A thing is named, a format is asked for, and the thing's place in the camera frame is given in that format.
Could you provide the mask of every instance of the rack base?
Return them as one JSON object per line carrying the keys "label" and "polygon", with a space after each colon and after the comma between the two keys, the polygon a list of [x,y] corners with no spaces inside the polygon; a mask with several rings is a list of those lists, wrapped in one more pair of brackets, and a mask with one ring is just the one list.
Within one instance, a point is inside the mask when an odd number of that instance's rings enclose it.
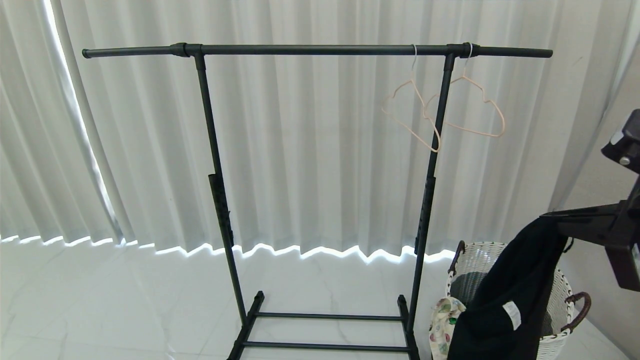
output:
{"label": "rack base", "polygon": [[[400,316],[376,316],[376,315],[336,315],[336,314],[304,314],[304,313],[267,313],[260,312],[264,302],[264,293],[258,291],[253,298],[253,304],[247,313],[246,325],[242,326],[234,347],[227,360],[240,360],[244,348],[297,348],[306,350],[342,350],[342,351],[371,351],[371,352],[404,352],[409,360],[420,360],[418,346],[415,342],[413,331],[408,332],[409,310],[404,295],[398,296],[397,304]],[[249,335],[258,317],[262,318],[290,318],[290,319],[323,319],[323,320],[358,320],[358,321],[400,321],[404,330],[404,347],[386,347],[373,345],[341,345],[341,344],[315,344],[315,343],[275,343],[264,341],[249,341]]]}

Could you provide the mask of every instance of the hanging rod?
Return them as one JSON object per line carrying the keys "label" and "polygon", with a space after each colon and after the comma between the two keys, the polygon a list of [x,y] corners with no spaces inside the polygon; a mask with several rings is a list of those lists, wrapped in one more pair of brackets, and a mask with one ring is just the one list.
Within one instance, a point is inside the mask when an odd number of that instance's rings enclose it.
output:
{"label": "hanging rod", "polygon": [[[85,58],[136,55],[450,55],[468,58],[471,44],[447,45],[202,45],[179,42],[169,46],[118,47],[114,49],[83,49]],[[517,56],[550,58],[553,50],[522,47],[484,47],[473,44],[471,57]]]}

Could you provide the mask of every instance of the tiled floor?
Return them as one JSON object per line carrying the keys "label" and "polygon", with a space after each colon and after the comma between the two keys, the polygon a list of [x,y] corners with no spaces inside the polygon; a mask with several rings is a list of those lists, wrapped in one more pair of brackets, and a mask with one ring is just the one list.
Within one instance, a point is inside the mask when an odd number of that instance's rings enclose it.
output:
{"label": "tiled floor", "polygon": [[[410,297],[415,258],[397,262],[357,254],[298,251],[236,254],[245,304],[258,290],[263,311],[397,315]],[[190,257],[153,248],[65,247],[39,241],[0,245],[2,360],[220,360],[240,329],[224,255]],[[425,265],[416,335],[428,359],[430,306],[444,292],[450,259]],[[260,319],[251,340],[404,345],[399,323]],[[247,349],[243,359],[406,359],[394,354]],[[584,322],[560,359],[627,358]]]}

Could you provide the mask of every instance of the vertical pole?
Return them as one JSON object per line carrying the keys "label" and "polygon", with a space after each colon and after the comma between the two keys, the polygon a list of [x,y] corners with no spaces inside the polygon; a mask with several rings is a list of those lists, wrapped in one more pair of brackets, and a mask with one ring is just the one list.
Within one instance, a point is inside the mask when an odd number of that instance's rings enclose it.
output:
{"label": "vertical pole", "polygon": [[225,194],[225,185],[222,178],[222,166],[220,164],[220,153],[218,151],[218,140],[216,138],[216,128],[213,122],[213,110],[211,108],[211,98],[209,97],[209,83],[207,81],[207,67],[204,62],[202,52],[194,54],[196,60],[196,69],[198,70],[198,80],[200,82],[200,93],[202,94],[202,104],[204,106],[204,117],[207,121],[207,130],[209,132],[209,145],[211,145],[211,156],[213,157],[213,167],[215,174],[209,175],[209,184],[213,193],[213,201],[216,205],[216,214],[218,216],[218,224],[220,225],[220,233],[222,242],[225,247],[225,255],[227,256],[227,265],[231,274],[231,283],[234,287],[238,311],[240,312],[240,320],[243,327],[247,325],[246,311],[244,310],[244,300],[240,289],[240,280],[238,279],[238,271],[236,268],[236,260],[231,249],[233,247],[233,232],[231,231],[231,223],[227,208],[227,195]]}
{"label": "vertical pole", "polygon": [[[444,73],[442,74],[442,85],[440,86],[440,99],[438,101],[438,112],[436,114],[436,129],[442,134],[442,124],[444,123],[444,111],[449,97],[449,85],[453,64],[456,61],[454,54],[448,54],[444,60]],[[431,147],[437,149],[439,146],[436,134],[433,134]],[[406,331],[413,333],[415,322],[415,312],[418,307],[418,292],[420,291],[420,280],[422,278],[422,267],[424,265],[424,251],[427,244],[427,232],[429,230],[429,219],[431,218],[431,205],[433,204],[433,193],[436,186],[436,160],[438,154],[432,152],[429,157],[429,167],[427,168],[427,179],[422,196],[422,209],[420,211],[420,224],[418,226],[418,236],[416,237],[417,259],[415,260],[415,273],[413,274],[413,290],[411,291],[411,304],[409,307],[409,320]]]}

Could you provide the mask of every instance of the wicker basket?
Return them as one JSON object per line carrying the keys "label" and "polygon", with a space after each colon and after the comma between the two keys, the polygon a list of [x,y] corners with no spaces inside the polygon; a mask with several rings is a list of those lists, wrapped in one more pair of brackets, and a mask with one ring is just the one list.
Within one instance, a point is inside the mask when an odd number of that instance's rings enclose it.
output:
{"label": "wicker basket", "polygon": [[[447,296],[468,304],[480,281],[505,247],[506,244],[503,243],[479,242],[465,245],[465,242],[461,241],[449,268]],[[584,299],[584,306],[580,313],[573,317],[574,303],[579,299]],[[538,360],[552,360],[560,354],[567,338],[587,315],[590,307],[589,294],[573,294],[562,271],[556,269],[538,347]]]}

